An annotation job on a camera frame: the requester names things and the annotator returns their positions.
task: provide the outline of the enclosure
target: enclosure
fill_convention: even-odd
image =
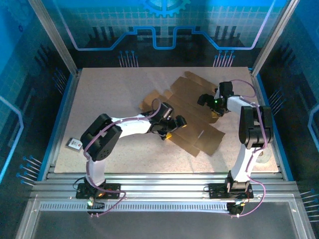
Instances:
[[[318,10],[315,0],[1,1],[1,238],[317,238]],[[198,84],[231,80],[272,112],[274,140],[251,174],[266,188],[254,213],[226,217],[231,200],[204,190],[235,164],[239,116],[188,105],[195,139],[121,138],[105,178],[125,199],[87,215],[74,188],[86,158],[71,138],[100,114],[138,115],[150,93],[189,103]],[[244,212],[264,194],[252,186]]]

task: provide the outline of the white tag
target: white tag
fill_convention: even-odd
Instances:
[[[82,147],[82,143],[81,141],[79,141],[78,139],[75,139],[75,138],[71,138],[69,143],[68,143],[68,146],[70,148],[74,148],[76,150],[80,150],[81,147]]]

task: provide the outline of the flattened cardboard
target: flattened cardboard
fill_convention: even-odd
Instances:
[[[182,115],[187,121],[187,127],[173,132],[170,140],[194,157],[200,151],[211,156],[221,143],[224,133],[209,125],[216,122],[217,118],[213,119],[209,108],[199,106],[197,100],[201,94],[213,94],[211,89],[215,89],[215,85],[191,72],[187,75],[196,82],[180,77],[171,86],[171,91],[166,90],[163,96],[152,91],[144,98],[140,109],[152,109],[151,104],[155,98],[167,102],[174,108],[175,116]]]

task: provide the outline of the metal grate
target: metal grate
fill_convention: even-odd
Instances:
[[[106,202],[106,210],[115,202]],[[87,211],[86,202],[41,202],[41,211]],[[216,212],[228,213],[223,202],[122,202],[114,209],[116,212]]]

